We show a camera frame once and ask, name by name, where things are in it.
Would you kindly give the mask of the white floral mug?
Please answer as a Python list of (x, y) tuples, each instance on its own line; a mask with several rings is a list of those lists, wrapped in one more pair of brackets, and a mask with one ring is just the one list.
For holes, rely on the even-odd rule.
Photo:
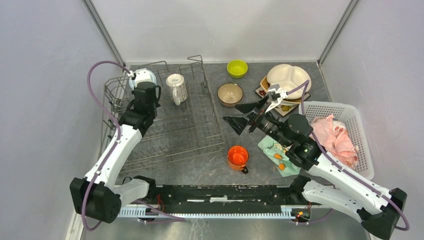
[(169, 75), (165, 80), (166, 85), (169, 89), (171, 100), (180, 106), (188, 98), (188, 90), (183, 75), (173, 73)]

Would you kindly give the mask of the orange mug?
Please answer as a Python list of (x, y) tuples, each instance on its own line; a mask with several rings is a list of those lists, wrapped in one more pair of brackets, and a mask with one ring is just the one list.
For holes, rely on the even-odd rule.
[(227, 164), (234, 170), (248, 174), (247, 162), (249, 160), (248, 151), (240, 145), (234, 145), (227, 152)]

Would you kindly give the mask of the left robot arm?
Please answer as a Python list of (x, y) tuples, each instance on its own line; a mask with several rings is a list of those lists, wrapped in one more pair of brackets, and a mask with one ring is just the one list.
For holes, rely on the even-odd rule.
[(110, 224), (126, 205), (139, 199), (151, 204), (157, 198), (157, 190), (139, 177), (115, 185), (124, 163), (153, 124), (160, 106), (161, 88), (153, 82), (142, 81), (131, 93), (134, 98), (116, 121), (116, 131), (97, 163), (83, 178), (76, 177), (70, 183), (74, 209), (84, 223), (92, 218)]

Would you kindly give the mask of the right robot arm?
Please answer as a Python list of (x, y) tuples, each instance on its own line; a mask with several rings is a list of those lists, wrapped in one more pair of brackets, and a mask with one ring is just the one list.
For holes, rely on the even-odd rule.
[(399, 189), (387, 189), (364, 178), (354, 170), (344, 167), (319, 142), (312, 139), (313, 127), (299, 113), (279, 120), (268, 107), (271, 102), (264, 98), (257, 102), (237, 104), (238, 115), (223, 119), (240, 135), (245, 129), (261, 130), (267, 136), (288, 148), (285, 156), (295, 166), (311, 176), (317, 176), (334, 184), (320, 186), (308, 176), (298, 176), (289, 189), (289, 199), (295, 204), (304, 201), (329, 206), (356, 221), (371, 235), (388, 240), (397, 229), (403, 213), (407, 194)]

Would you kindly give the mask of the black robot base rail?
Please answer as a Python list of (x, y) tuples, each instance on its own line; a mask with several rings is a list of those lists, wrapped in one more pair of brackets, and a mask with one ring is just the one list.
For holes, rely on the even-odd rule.
[(147, 196), (123, 207), (119, 217), (159, 219), (289, 219), (310, 214), (313, 203), (285, 185), (157, 185), (149, 178)]

